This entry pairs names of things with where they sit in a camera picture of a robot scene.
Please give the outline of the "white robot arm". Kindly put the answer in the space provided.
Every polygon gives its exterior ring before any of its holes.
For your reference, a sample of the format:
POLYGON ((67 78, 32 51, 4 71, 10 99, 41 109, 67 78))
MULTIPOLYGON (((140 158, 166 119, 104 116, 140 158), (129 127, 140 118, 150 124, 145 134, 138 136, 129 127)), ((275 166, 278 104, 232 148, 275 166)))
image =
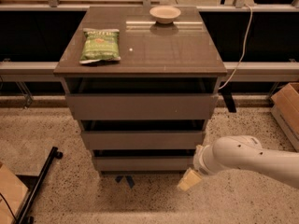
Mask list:
POLYGON ((266 175, 299 188, 299 154, 264 149, 260 141, 249 135, 225 136, 206 146, 197 146, 193 168, 188 168, 178 182, 178 189, 186 191, 204 176, 238 169, 266 175))

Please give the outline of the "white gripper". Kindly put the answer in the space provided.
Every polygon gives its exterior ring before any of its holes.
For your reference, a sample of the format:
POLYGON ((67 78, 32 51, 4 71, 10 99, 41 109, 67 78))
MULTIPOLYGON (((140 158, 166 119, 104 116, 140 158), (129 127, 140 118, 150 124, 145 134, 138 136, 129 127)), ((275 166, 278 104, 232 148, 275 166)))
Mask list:
POLYGON ((197 145, 193 155, 193 167, 189 168, 179 180, 177 188, 182 191, 187 191, 202 181, 200 175, 214 175, 214 173, 207 167, 205 158, 209 155, 209 147, 197 145))

